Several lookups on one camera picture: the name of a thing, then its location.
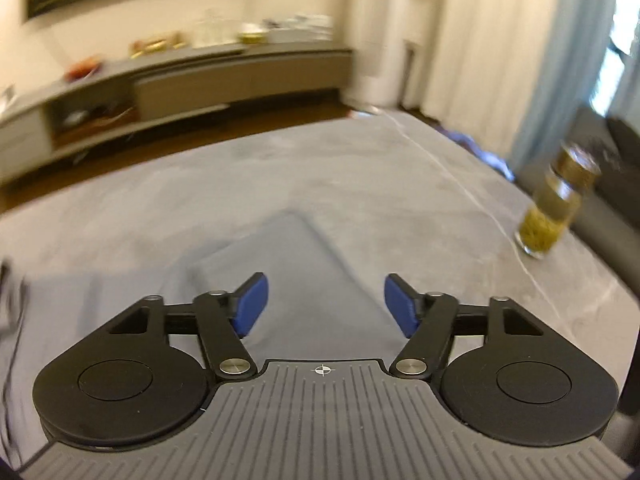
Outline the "red fruit plate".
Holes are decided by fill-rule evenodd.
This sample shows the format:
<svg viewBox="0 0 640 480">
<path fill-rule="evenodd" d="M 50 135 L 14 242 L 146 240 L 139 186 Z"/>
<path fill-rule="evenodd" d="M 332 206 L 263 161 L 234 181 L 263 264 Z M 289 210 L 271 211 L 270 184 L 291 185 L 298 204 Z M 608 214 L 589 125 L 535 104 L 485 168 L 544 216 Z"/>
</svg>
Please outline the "red fruit plate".
<svg viewBox="0 0 640 480">
<path fill-rule="evenodd" d="M 81 80 L 97 73 L 103 66 L 103 58 L 100 56 L 90 56 L 81 61 L 73 63 L 66 68 L 64 79 L 72 82 Z"/>
</svg>

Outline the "glass cups set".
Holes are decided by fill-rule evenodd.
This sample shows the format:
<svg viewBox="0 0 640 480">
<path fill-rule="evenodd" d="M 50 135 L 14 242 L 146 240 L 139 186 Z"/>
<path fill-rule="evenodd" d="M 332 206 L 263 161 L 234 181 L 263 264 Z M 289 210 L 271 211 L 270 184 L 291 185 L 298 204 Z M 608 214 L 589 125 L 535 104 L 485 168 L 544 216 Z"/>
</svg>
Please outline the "glass cups set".
<svg viewBox="0 0 640 480">
<path fill-rule="evenodd" d="M 194 48 L 208 48 L 236 44 L 239 39 L 239 22 L 228 18 L 216 9 L 207 9 L 196 20 L 191 34 Z"/>
</svg>

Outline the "white lace curtain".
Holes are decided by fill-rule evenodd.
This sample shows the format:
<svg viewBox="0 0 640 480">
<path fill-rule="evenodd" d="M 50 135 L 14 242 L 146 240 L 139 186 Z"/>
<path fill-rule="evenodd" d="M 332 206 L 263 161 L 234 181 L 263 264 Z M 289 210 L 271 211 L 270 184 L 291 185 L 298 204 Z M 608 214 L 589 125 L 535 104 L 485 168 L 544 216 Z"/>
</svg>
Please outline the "white lace curtain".
<svg viewBox="0 0 640 480">
<path fill-rule="evenodd" d="M 444 0 L 419 110 L 511 167 L 596 94 L 617 0 Z"/>
</svg>

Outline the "long grey TV cabinet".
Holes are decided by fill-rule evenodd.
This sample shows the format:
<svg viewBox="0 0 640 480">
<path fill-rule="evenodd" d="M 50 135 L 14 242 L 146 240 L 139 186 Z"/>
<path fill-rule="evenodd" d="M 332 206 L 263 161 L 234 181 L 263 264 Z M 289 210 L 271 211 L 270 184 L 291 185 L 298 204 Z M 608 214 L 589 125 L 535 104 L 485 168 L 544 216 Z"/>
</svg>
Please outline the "long grey TV cabinet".
<svg viewBox="0 0 640 480">
<path fill-rule="evenodd" d="M 239 44 L 111 62 L 19 96 L 1 116 L 1 180 L 122 136 L 241 102 L 343 90 L 354 51 L 331 41 Z"/>
</svg>

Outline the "dark sofa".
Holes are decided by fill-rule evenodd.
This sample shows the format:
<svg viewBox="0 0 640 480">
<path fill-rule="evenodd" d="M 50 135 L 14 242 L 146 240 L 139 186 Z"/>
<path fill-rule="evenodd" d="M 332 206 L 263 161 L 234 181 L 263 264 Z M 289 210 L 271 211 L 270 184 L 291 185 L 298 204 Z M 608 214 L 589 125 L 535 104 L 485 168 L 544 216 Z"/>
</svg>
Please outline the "dark sofa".
<svg viewBox="0 0 640 480">
<path fill-rule="evenodd" d="M 572 231 L 638 295 L 639 136 L 622 120 L 583 105 L 564 141 L 584 148 L 602 171 Z"/>
</svg>

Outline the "gold tissue box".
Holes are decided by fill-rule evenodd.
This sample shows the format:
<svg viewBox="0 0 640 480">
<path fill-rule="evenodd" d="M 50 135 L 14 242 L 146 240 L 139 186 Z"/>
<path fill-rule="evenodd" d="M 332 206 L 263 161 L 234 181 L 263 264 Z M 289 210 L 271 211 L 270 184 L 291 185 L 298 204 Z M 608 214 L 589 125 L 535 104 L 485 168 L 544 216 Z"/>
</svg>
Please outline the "gold tissue box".
<svg viewBox="0 0 640 480">
<path fill-rule="evenodd" d="M 265 44 L 268 41 L 269 29 L 254 23 L 243 23 L 238 32 L 240 44 L 246 46 L 256 46 Z"/>
</svg>

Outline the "glass tea bottle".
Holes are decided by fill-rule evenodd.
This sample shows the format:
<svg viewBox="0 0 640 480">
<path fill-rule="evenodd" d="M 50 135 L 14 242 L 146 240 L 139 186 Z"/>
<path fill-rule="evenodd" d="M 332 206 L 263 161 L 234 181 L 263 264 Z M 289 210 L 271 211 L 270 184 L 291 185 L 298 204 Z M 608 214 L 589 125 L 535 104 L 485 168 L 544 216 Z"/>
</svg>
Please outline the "glass tea bottle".
<svg viewBox="0 0 640 480">
<path fill-rule="evenodd" d="M 544 258 L 573 222 L 600 175 L 597 159 L 589 152 L 574 142 L 563 143 L 542 175 L 533 205 L 515 232 L 523 252 Z"/>
</svg>

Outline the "white storage box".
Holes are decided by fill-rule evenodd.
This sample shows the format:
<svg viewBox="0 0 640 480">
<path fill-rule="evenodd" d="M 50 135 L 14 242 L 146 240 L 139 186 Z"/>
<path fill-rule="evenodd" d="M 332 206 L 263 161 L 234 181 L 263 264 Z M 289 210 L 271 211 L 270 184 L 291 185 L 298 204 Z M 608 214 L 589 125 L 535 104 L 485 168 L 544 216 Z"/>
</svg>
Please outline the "white storage box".
<svg viewBox="0 0 640 480">
<path fill-rule="evenodd" d="M 270 44 L 332 41 L 334 19 L 326 14 L 296 14 L 292 18 L 273 22 L 269 26 Z"/>
</svg>

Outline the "grey trousers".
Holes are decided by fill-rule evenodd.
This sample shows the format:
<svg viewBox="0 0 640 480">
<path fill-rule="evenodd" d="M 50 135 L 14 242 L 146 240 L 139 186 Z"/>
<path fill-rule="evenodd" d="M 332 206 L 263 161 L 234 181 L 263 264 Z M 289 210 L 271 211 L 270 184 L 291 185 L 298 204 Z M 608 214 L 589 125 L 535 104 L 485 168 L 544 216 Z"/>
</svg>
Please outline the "grey trousers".
<svg viewBox="0 0 640 480">
<path fill-rule="evenodd" d="M 203 292 L 234 289 L 255 272 L 269 281 L 267 307 L 246 340 L 258 362 L 390 363 L 404 344 L 381 300 L 364 290 L 328 238 L 298 214 L 279 214 L 233 243 L 207 243 L 164 268 L 36 278 L 26 283 L 21 322 L 1 336 L 3 452 L 26 458 L 43 445 L 32 383 L 72 344 L 144 296 L 182 304 Z"/>
</svg>

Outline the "gold incense burner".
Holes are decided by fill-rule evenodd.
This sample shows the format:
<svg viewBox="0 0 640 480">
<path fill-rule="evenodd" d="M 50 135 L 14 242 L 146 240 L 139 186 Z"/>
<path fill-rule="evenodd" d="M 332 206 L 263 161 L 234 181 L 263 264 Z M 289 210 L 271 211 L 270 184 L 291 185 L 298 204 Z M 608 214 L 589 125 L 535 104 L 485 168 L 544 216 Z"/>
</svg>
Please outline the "gold incense burner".
<svg viewBox="0 0 640 480">
<path fill-rule="evenodd" d="M 140 58 L 157 52 L 177 50 L 186 47 L 188 43 L 182 32 L 173 32 L 165 36 L 139 39 L 130 44 L 130 58 Z"/>
</svg>

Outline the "white air conditioner tower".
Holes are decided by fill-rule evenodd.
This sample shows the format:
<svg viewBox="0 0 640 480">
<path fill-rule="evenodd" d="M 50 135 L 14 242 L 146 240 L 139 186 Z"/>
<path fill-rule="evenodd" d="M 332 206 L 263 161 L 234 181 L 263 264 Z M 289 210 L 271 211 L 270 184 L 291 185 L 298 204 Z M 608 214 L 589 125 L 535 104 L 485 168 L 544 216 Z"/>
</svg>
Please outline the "white air conditioner tower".
<svg viewBox="0 0 640 480">
<path fill-rule="evenodd" d="M 359 106 L 405 101 L 411 67 L 425 49 L 433 0 L 348 0 L 345 42 L 354 51 L 344 96 Z"/>
</svg>

